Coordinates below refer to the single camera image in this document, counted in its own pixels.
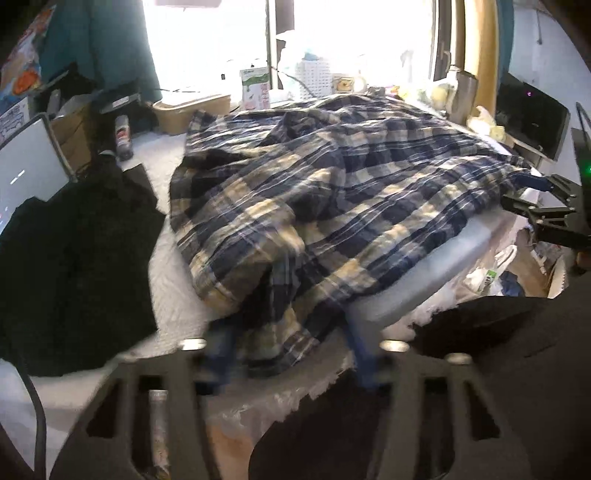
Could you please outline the small spray can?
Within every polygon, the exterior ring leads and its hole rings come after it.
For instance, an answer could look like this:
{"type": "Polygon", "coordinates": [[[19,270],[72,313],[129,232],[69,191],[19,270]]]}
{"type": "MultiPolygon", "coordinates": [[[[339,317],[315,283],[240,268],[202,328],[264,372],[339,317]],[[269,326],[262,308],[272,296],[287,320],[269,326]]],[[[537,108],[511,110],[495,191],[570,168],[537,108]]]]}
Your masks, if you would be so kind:
{"type": "Polygon", "coordinates": [[[131,130],[126,115],[119,115],[115,119],[115,148],[120,160],[127,161],[133,157],[131,130]]]}

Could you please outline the navy cream plaid pants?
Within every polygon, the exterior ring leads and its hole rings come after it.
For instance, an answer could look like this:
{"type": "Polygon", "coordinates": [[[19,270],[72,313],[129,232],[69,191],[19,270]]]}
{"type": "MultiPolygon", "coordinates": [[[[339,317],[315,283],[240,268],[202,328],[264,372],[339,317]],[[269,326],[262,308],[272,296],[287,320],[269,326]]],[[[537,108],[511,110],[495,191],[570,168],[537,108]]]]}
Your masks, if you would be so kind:
{"type": "Polygon", "coordinates": [[[342,94],[196,112],[169,223],[198,297],[238,328],[252,377],[280,374],[346,306],[394,285],[529,171],[403,100],[342,94]]]}

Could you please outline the white bear mug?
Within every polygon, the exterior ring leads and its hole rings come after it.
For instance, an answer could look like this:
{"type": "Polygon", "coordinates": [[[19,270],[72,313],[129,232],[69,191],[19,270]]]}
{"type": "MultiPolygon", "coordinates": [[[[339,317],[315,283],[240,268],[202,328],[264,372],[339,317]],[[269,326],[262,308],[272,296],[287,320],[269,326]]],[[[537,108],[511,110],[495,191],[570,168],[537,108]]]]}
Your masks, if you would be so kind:
{"type": "Polygon", "coordinates": [[[348,94],[356,91],[356,78],[345,74],[332,75],[332,92],[348,94]]]}

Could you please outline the green white milk carton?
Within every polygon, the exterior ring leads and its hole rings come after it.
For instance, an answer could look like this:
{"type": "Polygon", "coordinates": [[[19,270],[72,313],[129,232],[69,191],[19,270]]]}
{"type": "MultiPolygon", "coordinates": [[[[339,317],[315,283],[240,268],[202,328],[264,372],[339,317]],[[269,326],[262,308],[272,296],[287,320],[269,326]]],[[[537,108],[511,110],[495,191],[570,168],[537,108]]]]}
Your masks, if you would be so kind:
{"type": "Polygon", "coordinates": [[[270,73],[266,67],[240,71],[242,84],[242,107],[245,110],[270,108],[270,73]]]}

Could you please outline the yellow tissue pack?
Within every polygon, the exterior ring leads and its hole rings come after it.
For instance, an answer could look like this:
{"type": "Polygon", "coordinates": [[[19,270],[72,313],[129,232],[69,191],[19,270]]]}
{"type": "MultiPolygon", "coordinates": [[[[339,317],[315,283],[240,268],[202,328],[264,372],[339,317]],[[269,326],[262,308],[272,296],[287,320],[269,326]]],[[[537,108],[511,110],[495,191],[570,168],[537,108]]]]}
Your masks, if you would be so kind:
{"type": "Polygon", "coordinates": [[[473,132],[492,138],[497,142],[506,140],[506,130],[504,126],[498,125],[494,117],[483,106],[477,106],[477,115],[469,116],[467,127],[473,132]]]}

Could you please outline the white cartoon bear box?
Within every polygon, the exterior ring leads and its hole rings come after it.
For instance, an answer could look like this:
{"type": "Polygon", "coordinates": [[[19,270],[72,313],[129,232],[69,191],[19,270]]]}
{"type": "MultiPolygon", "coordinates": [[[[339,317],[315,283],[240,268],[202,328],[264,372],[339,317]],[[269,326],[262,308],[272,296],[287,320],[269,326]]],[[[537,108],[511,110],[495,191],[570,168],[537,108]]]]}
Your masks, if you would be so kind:
{"type": "Polygon", "coordinates": [[[23,98],[0,117],[0,145],[6,143],[30,120],[29,99],[23,98]]]}

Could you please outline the teal curtain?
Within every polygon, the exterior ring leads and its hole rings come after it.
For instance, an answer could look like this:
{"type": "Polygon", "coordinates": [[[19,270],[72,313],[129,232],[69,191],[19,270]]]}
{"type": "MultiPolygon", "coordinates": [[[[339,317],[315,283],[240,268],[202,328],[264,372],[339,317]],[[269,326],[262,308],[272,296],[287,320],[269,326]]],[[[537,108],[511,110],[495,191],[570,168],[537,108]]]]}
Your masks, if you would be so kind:
{"type": "Polygon", "coordinates": [[[141,98],[161,99],[140,1],[59,1],[39,53],[42,79],[74,65],[105,91],[134,83],[141,98]]]}

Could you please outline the colourful snack bag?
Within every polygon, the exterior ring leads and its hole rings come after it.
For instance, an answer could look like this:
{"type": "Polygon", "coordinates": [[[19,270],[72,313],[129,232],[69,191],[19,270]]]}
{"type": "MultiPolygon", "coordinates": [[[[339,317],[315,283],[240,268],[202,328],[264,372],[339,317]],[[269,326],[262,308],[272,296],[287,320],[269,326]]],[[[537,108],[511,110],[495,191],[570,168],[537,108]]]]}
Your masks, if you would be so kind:
{"type": "Polygon", "coordinates": [[[49,3],[34,17],[2,65],[2,112],[41,85],[40,49],[55,9],[55,3],[49,3]]]}

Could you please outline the white perforated basket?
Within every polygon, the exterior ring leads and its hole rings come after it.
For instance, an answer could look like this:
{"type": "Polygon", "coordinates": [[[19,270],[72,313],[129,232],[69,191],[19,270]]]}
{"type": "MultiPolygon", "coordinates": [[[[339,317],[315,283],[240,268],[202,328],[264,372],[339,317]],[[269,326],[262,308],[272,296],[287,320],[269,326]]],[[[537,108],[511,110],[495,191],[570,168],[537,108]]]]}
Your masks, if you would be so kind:
{"type": "Polygon", "coordinates": [[[325,60],[301,60],[295,65],[297,98],[301,100],[332,94],[332,71],[325,60]]]}

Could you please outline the yellow curtain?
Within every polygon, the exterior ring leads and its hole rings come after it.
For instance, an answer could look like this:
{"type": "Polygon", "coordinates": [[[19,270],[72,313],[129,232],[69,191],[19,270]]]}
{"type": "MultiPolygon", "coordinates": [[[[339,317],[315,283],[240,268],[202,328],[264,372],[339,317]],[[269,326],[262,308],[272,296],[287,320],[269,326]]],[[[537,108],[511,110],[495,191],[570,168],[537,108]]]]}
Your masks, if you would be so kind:
{"type": "Polygon", "coordinates": [[[500,66],[499,14],[495,0],[466,0],[464,6],[464,67],[478,79],[475,106],[493,114],[500,66]]]}

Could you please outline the steel travel tumbler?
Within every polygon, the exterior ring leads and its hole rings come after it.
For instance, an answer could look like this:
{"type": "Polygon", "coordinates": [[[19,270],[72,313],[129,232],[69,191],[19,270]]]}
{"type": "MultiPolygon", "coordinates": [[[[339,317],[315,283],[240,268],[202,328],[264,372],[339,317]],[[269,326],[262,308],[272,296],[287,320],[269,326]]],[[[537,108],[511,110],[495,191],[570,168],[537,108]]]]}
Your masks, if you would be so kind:
{"type": "Polygon", "coordinates": [[[464,70],[452,70],[448,74],[452,90],[448,99],[449,119],[465,125],[475,104],[479,81],[475,75],[464,70]]]}

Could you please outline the black folded garment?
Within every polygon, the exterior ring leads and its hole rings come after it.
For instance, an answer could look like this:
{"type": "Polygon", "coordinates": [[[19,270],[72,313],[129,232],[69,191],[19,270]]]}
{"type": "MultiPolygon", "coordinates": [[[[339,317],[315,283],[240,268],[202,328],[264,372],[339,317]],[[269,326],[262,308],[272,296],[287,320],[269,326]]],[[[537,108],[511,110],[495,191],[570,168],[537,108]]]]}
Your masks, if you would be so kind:
{"type": "Polygon", "coordinates": [[[21,204],[1,234],[1,357],[29,375],[102,367],[157,330],[148,266],[164,223],[146,170],[92,169],[21,204]]]}

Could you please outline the tablet with lit screen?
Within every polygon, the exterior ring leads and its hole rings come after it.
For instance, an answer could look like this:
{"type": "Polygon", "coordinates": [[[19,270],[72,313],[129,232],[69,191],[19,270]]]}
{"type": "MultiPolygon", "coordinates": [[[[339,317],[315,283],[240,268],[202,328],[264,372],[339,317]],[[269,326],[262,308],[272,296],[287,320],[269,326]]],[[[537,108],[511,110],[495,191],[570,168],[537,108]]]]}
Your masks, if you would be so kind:
{"type": "Polygon", "coordinates": [[[76,181],[46,114],[33,117],[1,146],[0,181],[1,230],[26,200],[48,201],[76,181]]]}

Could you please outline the brown lidded food container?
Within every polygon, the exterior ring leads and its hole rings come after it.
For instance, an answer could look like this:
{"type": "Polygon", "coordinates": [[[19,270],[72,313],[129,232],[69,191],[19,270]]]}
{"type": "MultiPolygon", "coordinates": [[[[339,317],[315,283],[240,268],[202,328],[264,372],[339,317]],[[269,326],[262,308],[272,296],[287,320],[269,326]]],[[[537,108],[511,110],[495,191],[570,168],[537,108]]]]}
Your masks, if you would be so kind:
{"type": "Polygon", "coordinates": [[[150,109],[155,114],[159,130],[164,134],[175,136],[186,132],[194,113],[197,111],[211,115],[228,114],[230,96],[216,94],[183,101],[176,105],[159,100],[154,102],[150,109]]]}

